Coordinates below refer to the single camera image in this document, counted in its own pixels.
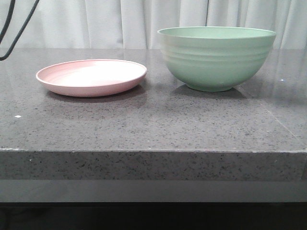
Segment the pink plate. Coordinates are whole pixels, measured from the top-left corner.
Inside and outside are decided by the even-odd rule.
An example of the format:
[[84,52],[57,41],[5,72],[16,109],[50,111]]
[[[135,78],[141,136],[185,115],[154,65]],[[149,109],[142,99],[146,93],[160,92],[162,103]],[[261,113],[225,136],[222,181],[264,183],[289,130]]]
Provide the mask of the pink plate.
[[73,97],[99,97],[125,92],[137,86],[147,68],[118,59],[88,59],[59,63],[37,72],[37,80],[49,91]]

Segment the green ribbed bowl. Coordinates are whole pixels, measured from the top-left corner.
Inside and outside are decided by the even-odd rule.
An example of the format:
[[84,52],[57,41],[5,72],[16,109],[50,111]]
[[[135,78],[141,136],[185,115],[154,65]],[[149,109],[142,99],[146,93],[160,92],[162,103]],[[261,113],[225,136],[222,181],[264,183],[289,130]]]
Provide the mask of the green ribbed bowl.
[[276,32],[256,28],[196,26],[161,29],[168,70],[188,87],[222,92],[253,77],[273,47]]

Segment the white curtain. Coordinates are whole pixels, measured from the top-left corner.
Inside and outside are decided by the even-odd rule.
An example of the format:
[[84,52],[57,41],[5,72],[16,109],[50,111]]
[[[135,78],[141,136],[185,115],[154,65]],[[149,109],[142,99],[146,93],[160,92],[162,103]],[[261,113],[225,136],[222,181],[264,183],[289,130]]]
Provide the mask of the white curtain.
[[42,0],[17,48],[156,49],[157,32],[182,26],[275,31],[276,49],[306,49],[304,0]]

